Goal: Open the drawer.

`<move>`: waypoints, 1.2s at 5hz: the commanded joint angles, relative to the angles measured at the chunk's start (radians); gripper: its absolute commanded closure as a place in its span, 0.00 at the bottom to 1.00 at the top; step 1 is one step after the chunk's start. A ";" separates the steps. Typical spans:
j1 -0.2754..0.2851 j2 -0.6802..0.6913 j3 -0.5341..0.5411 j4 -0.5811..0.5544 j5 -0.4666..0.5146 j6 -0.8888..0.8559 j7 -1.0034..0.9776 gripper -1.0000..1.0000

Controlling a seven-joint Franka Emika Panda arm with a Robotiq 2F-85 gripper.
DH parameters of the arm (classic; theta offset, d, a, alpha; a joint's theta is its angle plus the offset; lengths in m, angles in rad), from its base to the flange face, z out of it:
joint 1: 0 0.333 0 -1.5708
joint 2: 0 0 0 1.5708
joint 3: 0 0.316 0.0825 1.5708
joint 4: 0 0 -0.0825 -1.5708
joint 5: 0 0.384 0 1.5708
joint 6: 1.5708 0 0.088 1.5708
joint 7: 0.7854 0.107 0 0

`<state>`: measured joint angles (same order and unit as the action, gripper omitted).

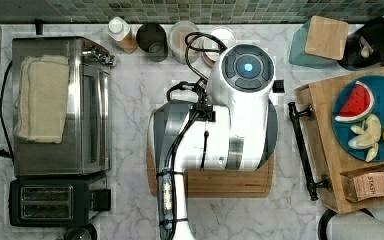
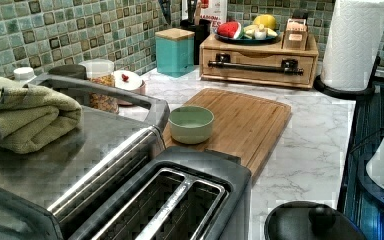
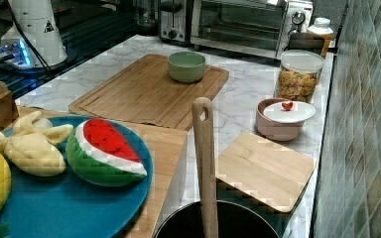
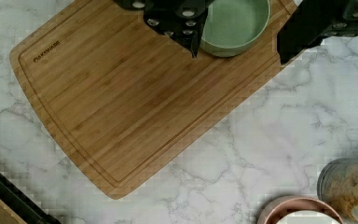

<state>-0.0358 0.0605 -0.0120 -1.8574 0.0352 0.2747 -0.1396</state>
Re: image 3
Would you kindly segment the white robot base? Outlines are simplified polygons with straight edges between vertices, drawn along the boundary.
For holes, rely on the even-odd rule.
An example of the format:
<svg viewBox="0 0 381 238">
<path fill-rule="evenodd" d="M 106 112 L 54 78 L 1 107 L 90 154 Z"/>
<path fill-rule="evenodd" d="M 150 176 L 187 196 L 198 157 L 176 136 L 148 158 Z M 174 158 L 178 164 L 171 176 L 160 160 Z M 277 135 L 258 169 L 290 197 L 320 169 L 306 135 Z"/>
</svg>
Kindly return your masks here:
<svg viewBox="0 0 381 238">
<path fill-rule="evenodd" d="M 67 59 L 51 0 L 8 0 L 13 26 L 1 38 L 19 53 L 8 60 L 18 69 L 54 67 Z"/>
</svg>

